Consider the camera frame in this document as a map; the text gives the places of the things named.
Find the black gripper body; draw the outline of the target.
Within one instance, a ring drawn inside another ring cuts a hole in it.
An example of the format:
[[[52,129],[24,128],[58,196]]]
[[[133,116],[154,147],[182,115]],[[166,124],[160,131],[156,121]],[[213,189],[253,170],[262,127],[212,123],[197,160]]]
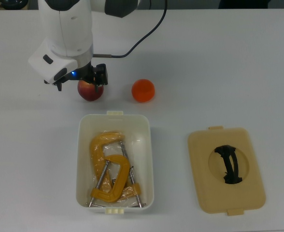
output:
[[[81,68],[73,71],[62,69],[55,77],[55,83],[65,83],[68,80],[83,80],[87,83],[94,83],[94,71],[91,61]]]

